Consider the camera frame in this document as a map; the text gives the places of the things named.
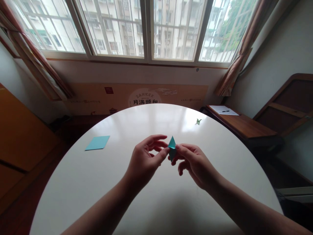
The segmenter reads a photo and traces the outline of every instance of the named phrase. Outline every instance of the hand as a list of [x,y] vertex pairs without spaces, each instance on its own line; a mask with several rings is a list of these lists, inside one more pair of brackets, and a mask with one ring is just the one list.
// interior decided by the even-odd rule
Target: hand
[[[166,135],[151,135],[135,146],[124,177],[130,181],[130,184],[136,190],[140,191],[150,181],[157,168],[170,152],[167,147],[168,144],[160,141],[166,138]],[[159,153],[157,155],[149,153],[152,150]]]
[[202,150],[198,146],[190,144],[177,144],[175,148],[176,155],[172,165],[175,165],[177,160],[184,160],[178,165],[179,175],[183,175],[183,170],[188,170],[195,183],[209,192],[210,185],[216,182],[220,174],[212,166]]

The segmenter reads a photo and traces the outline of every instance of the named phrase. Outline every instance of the glass pane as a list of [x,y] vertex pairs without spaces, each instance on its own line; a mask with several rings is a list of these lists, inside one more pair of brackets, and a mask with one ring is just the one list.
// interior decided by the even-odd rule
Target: glass pane
[[214,0],[199,61],[232,61],[256,2]]
[[140,0],[79,0],[98,55],[144,57]]
[[85,53],[64,0],[14,0],[12,7],[39,49]]
[[154,0],[154,59],[193,61],[205,0]]

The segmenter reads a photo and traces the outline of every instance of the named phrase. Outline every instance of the white oval table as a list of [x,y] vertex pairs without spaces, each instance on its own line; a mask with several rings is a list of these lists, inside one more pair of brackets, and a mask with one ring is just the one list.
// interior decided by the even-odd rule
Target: white oval table
[[[198,145],[213,166],[253,198],[282,213],[274,190],[250,151],[228,129],[195,110],[146,104],[109,116],[87,131],[52,174],[38,204],[31,235],[60,234],[124,175],[134,146],[152,134],[167,143]],[[104,149],[85,151],[95,136]],[[167,159],[137,195],[115,234],[242,234],[222,208]]]

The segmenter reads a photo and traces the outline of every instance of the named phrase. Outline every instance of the forearm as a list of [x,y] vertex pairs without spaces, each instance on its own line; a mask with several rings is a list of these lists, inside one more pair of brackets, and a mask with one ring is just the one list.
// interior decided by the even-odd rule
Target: forearm
[[222,176],[216,177],[208,193],[246,234],[312,234]]
[[140,190],[125,177],[62,235],[112,234]]

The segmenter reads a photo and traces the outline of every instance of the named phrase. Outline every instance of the green origami crane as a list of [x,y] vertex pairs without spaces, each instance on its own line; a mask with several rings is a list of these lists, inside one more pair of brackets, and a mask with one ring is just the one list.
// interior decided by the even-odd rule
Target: green origami crane
[[175,157],[175,154],[176,154],[175,145],[176,145],[176,143],[175,143],[174,137],[172,136],[171,141],[170,141],[170,143],[168,145],[168,147],[170,148],[170,153],[169,154],[170,154],[171,162],[173,161],[173,159]]
[[197,119],[197,123],[196,124],[198,124],[198,125],[200,125],[200,121],[201,121],[202,119]]

